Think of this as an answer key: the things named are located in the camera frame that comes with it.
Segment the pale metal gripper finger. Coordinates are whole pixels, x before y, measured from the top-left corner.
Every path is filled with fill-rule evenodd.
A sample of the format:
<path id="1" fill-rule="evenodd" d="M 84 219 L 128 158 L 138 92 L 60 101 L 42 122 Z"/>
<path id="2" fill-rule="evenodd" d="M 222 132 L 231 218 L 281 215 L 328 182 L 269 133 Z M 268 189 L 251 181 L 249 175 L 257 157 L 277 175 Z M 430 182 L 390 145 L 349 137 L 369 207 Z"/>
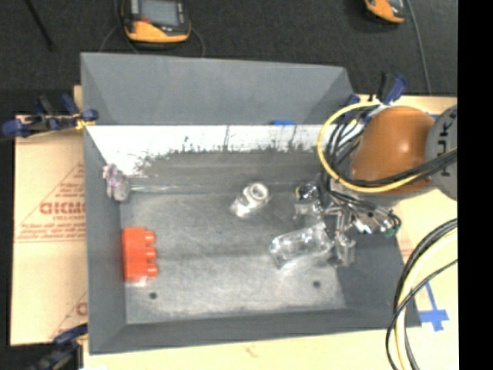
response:
<path id="1" fill-rule="evenodd" d="M 356 241 L 346 235 L 336 236 L 335 252 L 340 266 L 348 267 L 355 260 Z"/>
<path id="2" fill-rule="evenodd" d="M 325 213 L 328 236 L 333 241 L 346 241 L 346 213 L 342 208 L 330 208 Z"/>

